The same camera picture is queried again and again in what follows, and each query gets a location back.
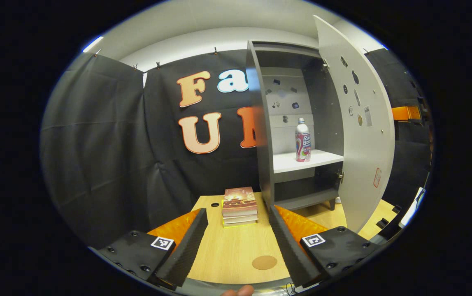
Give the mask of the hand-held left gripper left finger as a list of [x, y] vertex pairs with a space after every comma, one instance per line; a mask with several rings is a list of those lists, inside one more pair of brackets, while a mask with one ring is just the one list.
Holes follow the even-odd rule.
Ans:
[[96, 255], [143, 283], [182, 287], [207, 226], [207, 210], [199, 208], [149, 232], [129, 231]]

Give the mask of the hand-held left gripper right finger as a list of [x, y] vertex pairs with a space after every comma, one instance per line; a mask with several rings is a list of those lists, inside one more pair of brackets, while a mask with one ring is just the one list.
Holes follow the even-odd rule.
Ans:
[[303, 288], [353, 271], [380, 248], [345, 226], [328, 229], [277, 205], [268, 221], [292, 283]]

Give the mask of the round brown coaster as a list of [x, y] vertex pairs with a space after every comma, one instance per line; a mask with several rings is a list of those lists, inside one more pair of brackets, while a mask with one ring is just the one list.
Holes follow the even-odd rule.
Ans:
[[278, 263], [278, 260], [276, 257], [270, 256], [270, 255], [263, 255], [263, 256], [256, 257], [252, 261], [251, 264], [253, 268], [264, 271], [264, 270], [272, 269], [273, 267], [277, 265], [277, 263]]

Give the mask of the light grey cabinet door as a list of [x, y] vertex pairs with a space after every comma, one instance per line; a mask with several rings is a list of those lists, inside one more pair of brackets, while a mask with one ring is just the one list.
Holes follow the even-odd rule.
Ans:
[[343, 126], [343, 178], [339, 197], [347, 227], [360, 232], [388, 185], [395, 128], [386, 88], [377, 71], [350, 40], [314, 16], [319, 53], [332, 78]]

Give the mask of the white bottle with colourful label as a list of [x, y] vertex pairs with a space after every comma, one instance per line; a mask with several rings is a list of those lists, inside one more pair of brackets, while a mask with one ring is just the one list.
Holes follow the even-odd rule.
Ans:
[[311, 159], [311, 133], [304, 118], [298, 119], [295, 129], [296, 161], [309, 162]]

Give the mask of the dark grey cabinet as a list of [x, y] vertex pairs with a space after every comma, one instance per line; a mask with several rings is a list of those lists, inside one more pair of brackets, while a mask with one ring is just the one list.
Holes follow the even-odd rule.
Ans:
[[311, 149], [343, 156], [339, 100], [328, 66], [315, 47], [249, 41], [249, 83], [260, 189], [266, 207], [297, 210], [328, 203], [335, 208], [343, 161], [274, 173], [273, 155], [296, 153], [295, 129], [304, 118]]

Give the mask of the white cabinet shelf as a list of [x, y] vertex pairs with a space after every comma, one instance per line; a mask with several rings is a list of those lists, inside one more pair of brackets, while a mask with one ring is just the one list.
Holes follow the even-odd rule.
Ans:
[[342, 162], [344, 157], [338, 154], [329, 153], [323, 150], [311, 150], [310, 161], [296, 161], [295, 152], [274, 154], [273, 170], [274, 173], [285, 173], [290, 171], [305, 170], [311, 167], [318, 167], [333, 163]]

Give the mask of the white edged book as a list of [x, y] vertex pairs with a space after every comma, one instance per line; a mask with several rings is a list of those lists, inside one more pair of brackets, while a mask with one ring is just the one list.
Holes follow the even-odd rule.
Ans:
[[257, 214], [239, 215], [239, 216], [234, 216], [234, 217], [223, 217], [223, 224], [256, 222], [257, 220], [258, 220]]

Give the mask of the brown cover book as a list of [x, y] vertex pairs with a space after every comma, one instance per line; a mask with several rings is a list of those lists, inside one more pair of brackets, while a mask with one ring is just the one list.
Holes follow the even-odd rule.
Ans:
[[223, 217], [257, 214], [257, 202], [252, 187], [226, 189], [221, 207]]

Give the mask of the black backdrop cloth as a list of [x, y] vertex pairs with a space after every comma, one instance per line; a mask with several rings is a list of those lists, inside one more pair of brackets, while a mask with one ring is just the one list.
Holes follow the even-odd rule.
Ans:
[[[257, 51], [262, 74], [273, 65], [301, 69], [309, 97], [331, 94], [329, 74], [317, 58]], [[65, 71], [48, 101], [40, 132], [40, 159], [53, 203], [73, 231], [97, 248], [129, 230], [150, 231], [189, 212], [200, 195], [218, 195], [229, 186], [258, 185], [256, 148], [241, 148], [243, 120], [237, 109], [251, 105], [248, 91], [215, 95], [207, 83], [204, 105], [178, 111], [177, 78], [185, 70], [235, 66], [245, 70], [246, 50], [198, 55], [149, 70], [104, 56], [83, 54]], [[199, 156], [184, 145], [178, 117], [221, 113], [221, 146]], [[430, 170], [426, 127], [395, 124], [395, 154], [382, 199], [405, 206]]]

